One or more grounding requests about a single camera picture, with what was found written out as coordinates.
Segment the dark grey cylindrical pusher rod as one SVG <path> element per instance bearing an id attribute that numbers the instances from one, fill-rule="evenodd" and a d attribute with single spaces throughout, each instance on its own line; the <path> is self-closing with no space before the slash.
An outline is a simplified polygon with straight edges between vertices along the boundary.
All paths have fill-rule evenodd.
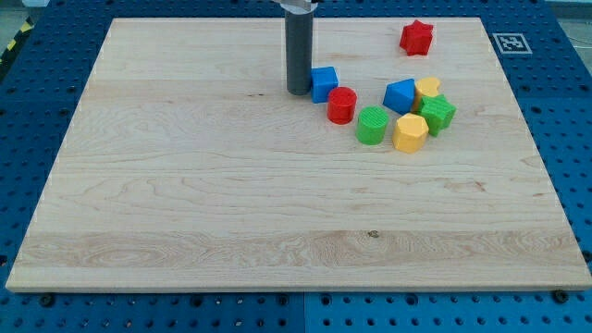
<path id="1" fill-rule="evenodd" d="M 311 90 L 313 28 L 313 12 L 285 12 L 287 90 L 294 95 Z"/>

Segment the silver rod mount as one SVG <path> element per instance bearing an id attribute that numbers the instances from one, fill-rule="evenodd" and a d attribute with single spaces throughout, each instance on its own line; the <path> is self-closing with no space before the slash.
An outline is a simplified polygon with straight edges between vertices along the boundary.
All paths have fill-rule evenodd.
<path id="1" fill-rule="evenodd" d="M 272 0 L 289 12 L 313 12 L 318 3 L 313 0 Z"/>

